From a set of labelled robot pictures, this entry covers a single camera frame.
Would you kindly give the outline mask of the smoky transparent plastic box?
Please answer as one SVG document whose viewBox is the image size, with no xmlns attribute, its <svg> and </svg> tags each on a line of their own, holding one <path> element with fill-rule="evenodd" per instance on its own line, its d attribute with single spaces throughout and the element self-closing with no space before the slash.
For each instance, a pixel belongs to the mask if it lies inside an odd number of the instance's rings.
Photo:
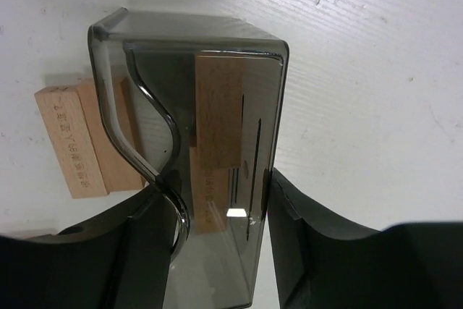
<svg viewBox="0 0 463 309">
<path fill-rule="evenodd" d="M 88 49 L 109 140 L 175 218 L 164 307 L 250 307 L 287 42 L 233 17 L 122 8 Z"/>
</svg>

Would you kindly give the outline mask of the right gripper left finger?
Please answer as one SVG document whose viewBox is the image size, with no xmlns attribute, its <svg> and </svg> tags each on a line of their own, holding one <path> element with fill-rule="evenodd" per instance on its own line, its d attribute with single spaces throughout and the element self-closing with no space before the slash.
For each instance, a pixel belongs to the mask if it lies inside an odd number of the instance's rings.
<svg viewBox="0 0 463 309">
<path fill-rule="evenodd" d="M 157 183 L 58 234 L 1 237 L 1 307 L 162 308 L 178 202 Z"/>
</svg>

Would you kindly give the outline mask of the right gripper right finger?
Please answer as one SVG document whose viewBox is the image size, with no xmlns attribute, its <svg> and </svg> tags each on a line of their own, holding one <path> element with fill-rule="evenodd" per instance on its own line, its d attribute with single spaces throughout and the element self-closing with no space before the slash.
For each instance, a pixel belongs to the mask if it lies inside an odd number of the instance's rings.
<svg viewBox="0 0 463 309">
<path fill-rule="evenodd" d="M 382 231 L 338 215 L 277 170 L 266 175 L 282 308 L 460 308 L 462 223 Z"/>
</svg>

